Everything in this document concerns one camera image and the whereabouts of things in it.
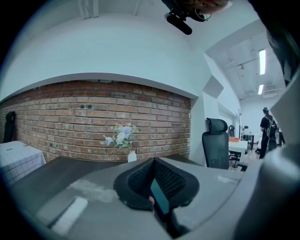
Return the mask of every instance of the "ceiling light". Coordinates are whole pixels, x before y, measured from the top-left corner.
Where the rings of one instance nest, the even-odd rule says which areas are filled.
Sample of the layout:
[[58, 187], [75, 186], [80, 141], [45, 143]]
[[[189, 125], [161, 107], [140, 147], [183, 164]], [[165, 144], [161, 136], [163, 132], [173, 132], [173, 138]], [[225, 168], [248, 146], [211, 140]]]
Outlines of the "ceiling light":
[[263, 84], [259, 85], [258, 95], [261, 95], [263, 92]]
[[266, 50], [259, 51], [259, 59], [261, 65], [261, 75], [266, 72]]

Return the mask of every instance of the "brick wall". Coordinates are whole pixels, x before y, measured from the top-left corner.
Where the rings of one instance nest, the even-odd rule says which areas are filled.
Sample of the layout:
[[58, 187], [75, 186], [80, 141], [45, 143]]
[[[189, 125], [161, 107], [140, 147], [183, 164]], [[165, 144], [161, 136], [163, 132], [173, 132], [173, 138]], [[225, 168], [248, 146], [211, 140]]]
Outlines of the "brick wall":
[[100, 145], [111, 126], [138, 127], [133, 150], [139, 159], [189, 156], [190, 99], [138, 84], [71, 81], [43, 86], [0, 105], [0, 139], [5, 116], [15, 111], [16, 139], [41, 149], [47, 162], [57, 156], [122, 161], [128, 150]]

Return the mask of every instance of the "table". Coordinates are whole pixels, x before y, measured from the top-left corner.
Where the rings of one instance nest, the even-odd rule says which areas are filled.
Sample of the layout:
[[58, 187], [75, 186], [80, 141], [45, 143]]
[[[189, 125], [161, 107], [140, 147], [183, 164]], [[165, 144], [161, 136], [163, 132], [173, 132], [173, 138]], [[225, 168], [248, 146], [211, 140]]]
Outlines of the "table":
[[20, 141], [0, 144], [0, 173], [8, 185], [44, 164], [46, 162], [41, 150]]
[[248, 141], [229, 142], [229, 151], [240, 152], [240, 162], [245, 163], [245, 151], [248, 147]]
[[[168, 156], [179, 162], [197, 163], [180, 155]], [[84, 175], [117, 166], [123, 162], [85, 161], [68, 157], [57, 157], [31, 174], [10, 186], [17, 204], [33, 216], [51, 198]]]
[[250, 149], [252, 150], [252, 149], [253, 149], [253, 144], [254, 144], [254, 134], [252, 134], [252, 133], [244, 133], [243, 135], [251, 136], [251, 145], [250, 145]]

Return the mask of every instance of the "white vase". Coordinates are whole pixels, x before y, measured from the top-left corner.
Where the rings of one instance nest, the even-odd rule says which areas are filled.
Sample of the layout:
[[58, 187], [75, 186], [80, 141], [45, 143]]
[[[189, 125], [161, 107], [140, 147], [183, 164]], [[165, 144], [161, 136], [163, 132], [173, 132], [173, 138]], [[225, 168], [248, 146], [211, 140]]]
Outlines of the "white vase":
[[135, 151], [130, 151], [130, 153], [128, 154], [128, 162], [134, 162], [136, 161], [136, 154]]

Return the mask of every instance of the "checkered tablecloth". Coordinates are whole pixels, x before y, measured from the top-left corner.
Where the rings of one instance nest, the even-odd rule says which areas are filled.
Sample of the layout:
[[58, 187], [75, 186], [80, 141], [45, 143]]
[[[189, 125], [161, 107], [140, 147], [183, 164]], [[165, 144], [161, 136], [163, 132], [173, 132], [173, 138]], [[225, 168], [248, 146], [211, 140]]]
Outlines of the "checkered tablecloth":
[[14, 141], [0, 144], [0, 173], [8, 185], [13, 184], [45, 163], [41, 150], [23, 142]]

